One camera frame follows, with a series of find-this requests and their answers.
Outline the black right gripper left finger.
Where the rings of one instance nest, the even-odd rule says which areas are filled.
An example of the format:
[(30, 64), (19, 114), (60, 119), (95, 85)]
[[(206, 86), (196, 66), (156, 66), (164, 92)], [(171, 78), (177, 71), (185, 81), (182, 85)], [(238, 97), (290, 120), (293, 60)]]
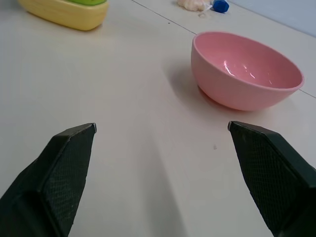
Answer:
[(95, 123), (53, 136), (0, 198), (0, 237), (68, 237), (86, 184)]

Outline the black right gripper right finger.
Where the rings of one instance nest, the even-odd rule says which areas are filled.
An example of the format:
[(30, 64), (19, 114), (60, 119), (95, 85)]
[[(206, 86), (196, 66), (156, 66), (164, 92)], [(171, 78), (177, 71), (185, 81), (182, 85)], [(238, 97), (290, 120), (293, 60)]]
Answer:
[(316, 169), (277, 132), (230, 121), (244, 181), (274, 237), (316, 237)]

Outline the pink plastic bowl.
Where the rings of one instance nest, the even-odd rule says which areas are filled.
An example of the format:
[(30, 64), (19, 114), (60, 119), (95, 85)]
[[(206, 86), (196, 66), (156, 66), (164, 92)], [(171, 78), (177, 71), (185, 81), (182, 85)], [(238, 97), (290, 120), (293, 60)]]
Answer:
[(195, 35), (191, 68), (197, 85), (210, 99), (240, 111), (271, 107), (304, 85), (302, 72), (284, 55), (231, 33)]

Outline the yellow plastic container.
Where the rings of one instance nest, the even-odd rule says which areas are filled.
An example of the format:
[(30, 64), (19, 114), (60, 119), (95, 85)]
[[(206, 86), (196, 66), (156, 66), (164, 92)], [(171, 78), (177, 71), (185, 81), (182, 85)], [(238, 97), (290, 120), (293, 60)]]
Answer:
[(18, 0), (29, 13), (44, 20), (80, 31), (100, 26), (109, 8), (108, 0), (99, 5), (87, 6), (67, 0)]

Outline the blue bottle cap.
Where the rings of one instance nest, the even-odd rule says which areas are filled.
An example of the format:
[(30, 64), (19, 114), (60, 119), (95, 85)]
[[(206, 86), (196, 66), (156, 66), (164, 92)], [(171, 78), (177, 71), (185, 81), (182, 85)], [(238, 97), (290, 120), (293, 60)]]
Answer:
[(229, 3), (227, 0), (214, 0), (212, 3), (212, 8), (216, 12), (225, 13), (229, 9)]

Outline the cream soft toy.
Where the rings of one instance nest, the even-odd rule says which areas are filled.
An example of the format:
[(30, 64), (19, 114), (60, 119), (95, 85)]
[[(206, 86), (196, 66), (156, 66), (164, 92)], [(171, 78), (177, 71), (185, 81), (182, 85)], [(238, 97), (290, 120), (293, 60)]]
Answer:
[(188, 11), (207, 11), (212, 7), (210, 0), (177, 0), (177, 4)]

